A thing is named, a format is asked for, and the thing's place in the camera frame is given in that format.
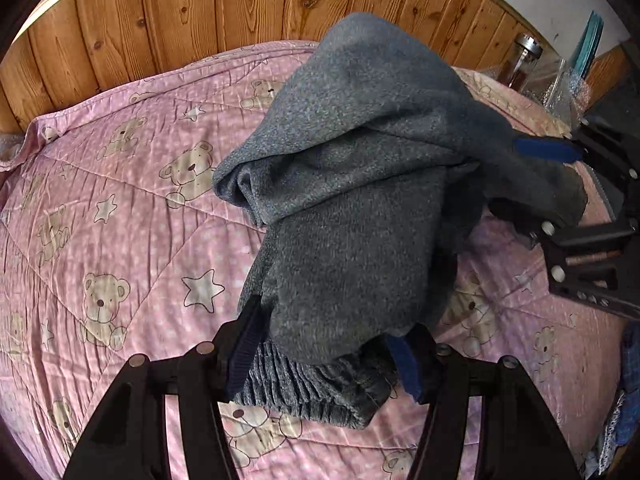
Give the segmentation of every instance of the quilted blanket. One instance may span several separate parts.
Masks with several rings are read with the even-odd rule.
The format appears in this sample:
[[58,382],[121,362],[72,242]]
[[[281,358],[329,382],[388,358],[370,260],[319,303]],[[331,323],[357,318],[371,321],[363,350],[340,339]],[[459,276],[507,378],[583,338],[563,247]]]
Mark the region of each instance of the quilted blanket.
[[[212,170],[315,46],[251,46],[113,89],[37,118],[17,155],[0,160],[0,415],[44,480],[62,476],[130,355],[183,354],[236,316],[263,232],[217,199]],[[519,129],[562,129],[514,92],[459,74]],[[584,220],[607,221],[578,170],[590,197]],[[436,336],[468,356],[521,359],[580,460],[614,395],[621,331],[613,316],[550,297],[540,250],[485,215]],[[464,479],[479,409],[471,404]],[[221,411],[241,477],[260,480],[401,480],[426,416],[400,387],[364,431],[262,408]],[[167,426],[172,475],[186,480],[175,399]]]

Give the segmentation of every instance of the star print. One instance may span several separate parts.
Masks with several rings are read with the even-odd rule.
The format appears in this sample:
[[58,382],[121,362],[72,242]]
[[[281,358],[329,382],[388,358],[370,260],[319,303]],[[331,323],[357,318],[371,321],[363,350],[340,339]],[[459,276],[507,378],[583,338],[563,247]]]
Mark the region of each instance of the star print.
[[69,170],[71,169],[71,164],[63,164],[60,166],[60,170],[58,171],[58,176],[61,176],[66,180],[69,176]]
[[189,288],[184,306],[201,305],[213,314],[213,298],[224,292],[225,287],[213,282],[216,271],[209,269],[199,278],[183,278],[182,282]]
[[53,334],[49,330],[49,320],[45,319],[44,323],[40,324],[40,328],[42,330],[42,332],[40,333],[42,346],[44,346],[44,349],[48,352],[49,351],[49,341],[51,341],[53,339]]
[[98,220],[102,220],[104,223],[109,221],[111,217],[111,213],[116,211],[118,206],[114,203],[116,196],[111,195],[104,202],[98,202],[95,206],[98,208],[98,212],[95,214],[94,223]]
[[533,294],[533,290],[531,289],[531,278],[524,272],[516,276],[516,281],[520,284],[522,290],[528,290]]
[[198,120],[198,116],[200,114],[205,114],[206,112],[202,109],[202,105],[195,105],[190,110],[187,110],[182,114],[181,119],[189,119],[192,123]]

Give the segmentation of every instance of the bear face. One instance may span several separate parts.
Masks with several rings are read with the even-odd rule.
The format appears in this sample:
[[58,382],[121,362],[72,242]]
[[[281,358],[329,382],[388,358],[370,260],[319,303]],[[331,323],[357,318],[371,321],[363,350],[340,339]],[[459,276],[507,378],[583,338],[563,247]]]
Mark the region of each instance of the bear face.
[[556,349],[556,329],[553,326],[545,326],[534,336],[533,349],[536,351],[538,364],[543,365],[551,361]]
[[25,353],[24,344],[24,317],[19,312],[14,312],[9,318],[9,357],[20,360]]
[[260,428],[269,418],[269,413],[261,406],[239,406],[232,402],[221,402],[218,407],[226,434],[235,438]]
[[53,213],[47,215],[44,222],[38,227],[37,235],[43,245],[52,243],[56,235],[62,231],[62,215],[66,206],[61,205]]
[[404,480],[409,474],[414,459],[407,450],[394,451],[385,456],[382,470],[389,473],[390,480]]
[[49,410],[49,418],[53,426],[67,442],[76,442],[78,439],[78,432],[75,430],[75,424],[72,420],[73,414],[71,404],[65,397],[56,400]]
[[47,144],[49,144],[50,142],[53,142],[54,140],[59,139],[61,137],[61,134],[59,131],[57,131],[55,128],[52,128],[51,126],[44,126],[42,128],[42,136],[47,141]]
[[125,123],[119,124],[111,134],[110,142],[126,142],[127,140],[130,140],[131,137],[133,137],[133,134],[136,132],[136,129],[140,126],[144,126],[145,124],[145,117],[135,117],[133,119],[130,119],[129,121],[126,121]]
[[108,323],[118,314],[120,302],[127,299],[131,286],[110,274],[84,277],[84,310],[88,319]]
[[278,92],[282,90],[284,83],[279,81],[267,81],[266,79],[257,79],[251,83],[254,89],[254,96],[249,99],[242,99],[240,106],[245,110],[252,108],[268,108],[273,103]]
[[251,83],[254,89],[254,97],[270,97],[273,99],[278,92],[282,90],[282,83],[278,81],[266,81],[264,79],[258,79]]
[[468,280],[456,282],[442,321],[447,325],[462,323],[469,329],[482,318],[481,311],[485,304],[478,277],[473,274]]
[[162,168],[159,173],[160,178],[171,178],[171,182],[176,186],[193,182],[197,176],[210,170],[213,164],[212,150],[208,142],[201,140]]

